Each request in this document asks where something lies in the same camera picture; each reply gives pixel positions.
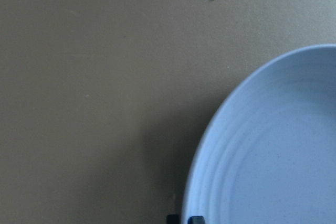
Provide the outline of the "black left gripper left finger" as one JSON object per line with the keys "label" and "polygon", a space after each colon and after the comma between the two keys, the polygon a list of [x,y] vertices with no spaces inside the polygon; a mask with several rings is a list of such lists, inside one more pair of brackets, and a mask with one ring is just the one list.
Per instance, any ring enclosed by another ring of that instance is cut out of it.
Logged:
{"label": "black left gripper left finger", "polygon": [[180,224],[180,216],[178,214],[167,215],[166,224]]}

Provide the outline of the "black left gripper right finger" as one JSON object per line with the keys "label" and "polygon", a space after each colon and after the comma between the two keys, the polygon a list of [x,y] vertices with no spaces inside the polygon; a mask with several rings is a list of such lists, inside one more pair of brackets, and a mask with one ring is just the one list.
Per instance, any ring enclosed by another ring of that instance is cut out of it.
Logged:
{"label": "black left gripper right finger", "polygon": [[191,216],[188,218],[187,224],[205,224],[205,218],[203,216]]}

